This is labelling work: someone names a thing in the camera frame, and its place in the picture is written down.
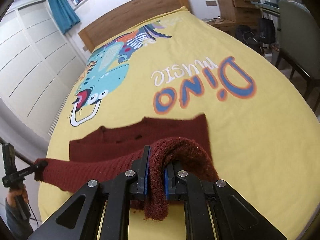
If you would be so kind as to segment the person's left hand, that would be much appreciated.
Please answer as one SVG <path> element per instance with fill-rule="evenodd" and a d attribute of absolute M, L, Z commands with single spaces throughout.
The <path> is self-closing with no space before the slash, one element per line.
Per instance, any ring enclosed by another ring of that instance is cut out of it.
<path fill-rule="evenodd" d="M 16 200 L 15 200 L 15 197 L 18 197 L 18 196 L 22 196 L 23 200 L 25 203 L 29 203 L 29 197 L 28 197 L 28 193 L 26 191 L 26 187 L 25 185 L 23 185 L 22 189 L 10 189 L 8 194 L 7 194 L 7 197 L 6 197 L 6 200 L 7 200 L 7 203 L 9 204 L 10 207 L 16 207 Z"/>

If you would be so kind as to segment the left grey sleeve forearm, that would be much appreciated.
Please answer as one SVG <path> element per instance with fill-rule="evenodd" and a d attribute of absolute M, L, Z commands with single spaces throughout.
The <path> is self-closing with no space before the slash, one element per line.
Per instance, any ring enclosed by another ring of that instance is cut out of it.
<path fill-rule="evenodd" d="M 5 211 L 8 228 L 14 238 L 18 240 L 28 239 L 34 232 L 29 219 L 23 220 L 19 210 L 16 207 L 11 207 L 7 201 L 5 201 Z"/>

